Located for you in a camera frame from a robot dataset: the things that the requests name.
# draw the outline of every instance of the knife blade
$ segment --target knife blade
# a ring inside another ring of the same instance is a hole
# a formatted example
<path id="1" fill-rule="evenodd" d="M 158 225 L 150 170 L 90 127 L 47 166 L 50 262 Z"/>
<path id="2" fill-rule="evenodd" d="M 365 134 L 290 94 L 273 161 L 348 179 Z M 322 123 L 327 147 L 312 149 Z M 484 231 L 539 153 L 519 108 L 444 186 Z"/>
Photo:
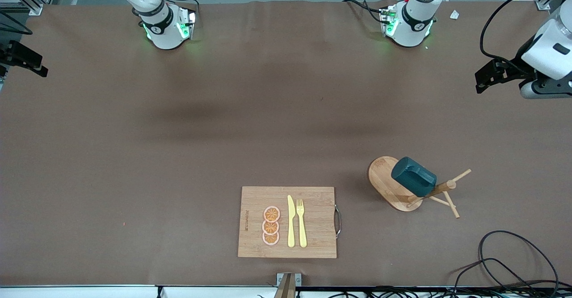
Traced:
<path id="1" fill-rule="evenodd" d="M 288 246 L 293 248 L 296 245 L 294 241 L 294 216 L 296 216 L 296 207 L 292 196 L 288 196 Z"/>

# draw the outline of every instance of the cutting board handle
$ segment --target cutting board handle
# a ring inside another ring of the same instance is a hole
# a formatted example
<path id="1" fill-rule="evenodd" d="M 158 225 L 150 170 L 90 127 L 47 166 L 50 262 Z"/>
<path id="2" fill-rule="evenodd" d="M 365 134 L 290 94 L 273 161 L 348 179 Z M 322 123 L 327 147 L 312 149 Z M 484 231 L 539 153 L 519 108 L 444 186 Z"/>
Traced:
<path id="1" fill-rule="evenodd" d="M 335 216 L 337 215 L 337 232 L 336 232 L 336 239 L 340 236 L 340 232 L 341 232 L 341 213 L 340 213 L 340 209 L 337 208 L 337 204 L 333 205 L 333 208 L 335 209 L 334 214 Z M 336 227 L 336 217 L 334 216 L 333 219 L 333 226 Z"/>

